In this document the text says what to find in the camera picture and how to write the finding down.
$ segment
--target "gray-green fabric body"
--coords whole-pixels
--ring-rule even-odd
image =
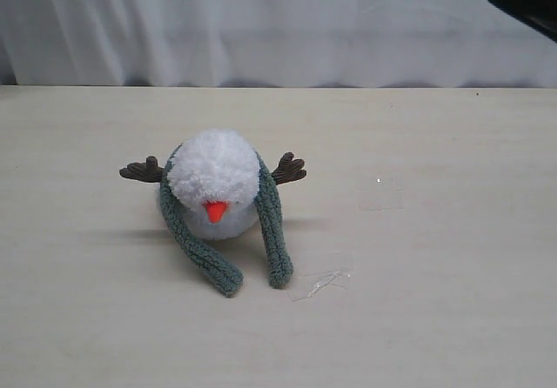
[[[191,234],[184,220],[184,207],[169,186],[167,176],[172,168],[172,157],[178,149],[179,147],[172,152],[166,162],[160,182],[160,208],[163,218],[172,236],[188,258],[205,274],[217,290],[225,296],[231,297],[242,285],[244,280],[242,272],[206,242]],[[279,190],[263,159],[259,154],[257,156],[259,160],[259,192],[254,203],[265,244],[269,285],[273,288],[284,288],[292,277],[293,267],[285,247]]]

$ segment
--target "white curtain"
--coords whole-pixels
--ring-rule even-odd
[[[0,79],[557,87],[557,44],[487,0],[0,0]]]

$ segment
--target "orange beak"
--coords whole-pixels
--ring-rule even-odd
[[[205,209],[207,210],[207,217],[212,223],[218,223],[224,216],[226,209],[228,208],[228,203],[223,203],[217,201],[215,203],[205,203]]]

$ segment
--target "fabric backdrop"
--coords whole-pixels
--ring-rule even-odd
[[[557,44],[487,0],[0,0],[0,79],[557,87]]]

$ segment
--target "knitted green leg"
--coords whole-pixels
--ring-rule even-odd
[[[259,194],[255,198],[255,205],[267,252],[269,285],[273,288],[284,288],[292,277],[293,266],[290,256],[286,252],[279,191],[275,180],[259,155],[258,159],[260,167]]]
[[[231,297],[242,285],[242,272],[220,253],[191,234],[182,216],[182,205],[168,185],[167,175],[170,169],[171,157],[166,163],[160,183],[160,207],[164,220],[188,258],[221,293]]]

